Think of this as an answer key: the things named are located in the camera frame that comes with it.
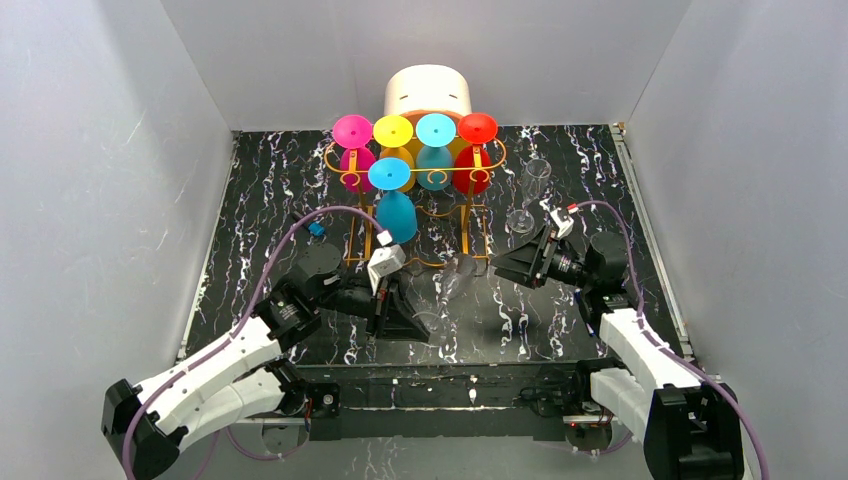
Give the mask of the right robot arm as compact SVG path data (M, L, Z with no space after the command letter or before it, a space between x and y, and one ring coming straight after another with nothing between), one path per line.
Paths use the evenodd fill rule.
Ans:
M525 287L549 280L576 287L587 329L614 355L579 362L573 394L606 408L630 431L653 478L744 478L732 393L686 367L639 317L625 287L630 258L622 235L597 233L580 255L546 227L492 264L497 276Z

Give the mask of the blue front wine glass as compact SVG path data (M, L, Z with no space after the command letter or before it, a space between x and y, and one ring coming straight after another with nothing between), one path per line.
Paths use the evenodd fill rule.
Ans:
M382 192L376 206L376 220L398 244L412 240L418 231L416 207L400 191L411 176L408 164L397 157L377 160L368 170L369 182Z

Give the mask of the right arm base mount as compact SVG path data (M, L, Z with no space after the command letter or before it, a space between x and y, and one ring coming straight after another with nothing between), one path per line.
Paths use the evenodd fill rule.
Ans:
M612 411L589 399L582 385L574 380L555 383L546 379L523 387L515 403L540 418L562 420L566 442L574 453L592 457L608 455L633 439L629 430L617 433Z

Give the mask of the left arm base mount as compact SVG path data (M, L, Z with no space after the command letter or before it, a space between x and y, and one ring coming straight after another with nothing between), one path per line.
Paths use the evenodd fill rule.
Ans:
M300 396L292 395L262 422L261 438L270 455L287 457L307 445L313 424L340 413L341 387L337 383L308 383Z

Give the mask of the clear wine glass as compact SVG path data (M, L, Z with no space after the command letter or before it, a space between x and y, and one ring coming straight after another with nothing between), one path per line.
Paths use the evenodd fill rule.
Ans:
M463 293L471 284L477 271L477 261L469 254L461 253L449 260L436 282L436 304L428 311L413 315L421 320L428 331L427 344L440 343L447 336L449 327L449 303Z

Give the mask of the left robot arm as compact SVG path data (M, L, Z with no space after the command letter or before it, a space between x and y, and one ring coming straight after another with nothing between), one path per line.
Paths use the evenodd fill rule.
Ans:
M402 247L391 244L356 272L337 247L311 245L245 322L158 375L108 387L101 431L126 477L157 478L194 442L241 419L318 406L285 355L322 326L325 310L365 320L375 339L428 342L430 332L403 291L405 262Z

